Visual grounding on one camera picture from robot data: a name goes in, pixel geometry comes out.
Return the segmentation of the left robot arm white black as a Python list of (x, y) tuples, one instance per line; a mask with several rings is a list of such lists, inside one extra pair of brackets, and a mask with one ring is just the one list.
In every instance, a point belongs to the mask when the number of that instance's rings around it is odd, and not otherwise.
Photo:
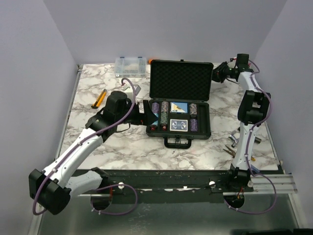
[(124, 92), (114, 91), (105, 107), (86, 123), (75, 142), (53, 163), (42, 171), (34, 169), (28, 176), (29, 194), (44, 211), (59, 214), (76, 194), (89, 190), (104, 193), (109, 186), (107, 176), (95, 168), (80, 177), (73, 174), (95, 149), (116, 133), (120, 124), (151, 125), (156, 116), (147, 100), (143, 101), (144, 112), (139, 110), (135, 98), (129, 99)]

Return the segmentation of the blue back card deck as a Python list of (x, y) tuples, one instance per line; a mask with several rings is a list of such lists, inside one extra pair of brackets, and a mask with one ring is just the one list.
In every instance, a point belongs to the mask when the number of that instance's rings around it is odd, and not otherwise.
[(170, 119), (170, 131), (187, 132), (188, 120)]

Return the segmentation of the black poker set case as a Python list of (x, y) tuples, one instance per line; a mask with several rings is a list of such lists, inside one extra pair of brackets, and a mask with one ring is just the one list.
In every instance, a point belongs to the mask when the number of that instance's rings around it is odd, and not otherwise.
[[(146, 133), (149, 137), (163, 138), (164, 145), (173, 149), (188, 149), (193, 140), (207, 140), (211, 136), (210, 106), (208, 104), (212, 81), (213, 64), (209, 62), (187, 62), (153, 60), (150, 68), (149, 104), (159, 103), (158, 126), (154, 131), (149, 125)], [(167, 101), (168, 124), (167, 130), (160, 125), (161, 103)], [(187, 102), (188, 113), (171, 113), (171, 102)], [(197, 105), (198, 131), (190, 131), (189, 105)], [(188, 131), (170, 131), (170, 119), (188, 120)]]

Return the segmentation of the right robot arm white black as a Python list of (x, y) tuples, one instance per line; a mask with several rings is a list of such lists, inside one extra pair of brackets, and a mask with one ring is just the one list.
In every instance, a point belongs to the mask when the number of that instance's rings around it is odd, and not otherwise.
[(256, 133), (271, 113), (270, 94), (258, 85), (255, 74), (260, 71), (250, 68), (250, 63), (248, 54), (239, 53), (234, 67), (223, 62), (212, 73), (213, 81), (223, 83), (228, 78), (234, 79), (245, 91), (237, 114), (240, 121), (237, 151), (230, 166), (229, 177), (225, 179), (225, 187), (231, 192), (237, 191), (250, 181), (254, 173), (250, 162)]

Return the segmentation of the purple 500 chip stack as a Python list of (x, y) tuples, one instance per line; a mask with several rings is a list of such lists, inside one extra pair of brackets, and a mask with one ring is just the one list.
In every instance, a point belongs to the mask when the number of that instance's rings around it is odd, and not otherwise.
[(190, 119), (190, 131), (191, 132), (197, 132), (198, 131), (198, 121), (195, 118)]

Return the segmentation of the blue tan 10 chip stack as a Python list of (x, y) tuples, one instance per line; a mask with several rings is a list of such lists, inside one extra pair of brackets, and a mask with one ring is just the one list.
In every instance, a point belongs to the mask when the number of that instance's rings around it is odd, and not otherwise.
[(190, 116), (195, 118), (198, 114), (197, 112), (197, 105), (195, 103), (191, 103), (189, 105), (189, 110), (190, 110)]

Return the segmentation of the ace of spades card deck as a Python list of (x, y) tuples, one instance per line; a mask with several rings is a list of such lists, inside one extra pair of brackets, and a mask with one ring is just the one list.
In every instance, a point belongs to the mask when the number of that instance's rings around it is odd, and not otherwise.
[(188, 103), (187, 102), (171, 102), (170, 103), (171, 113), (179, 113), (179, 114), (186, 114), (188, 113)]

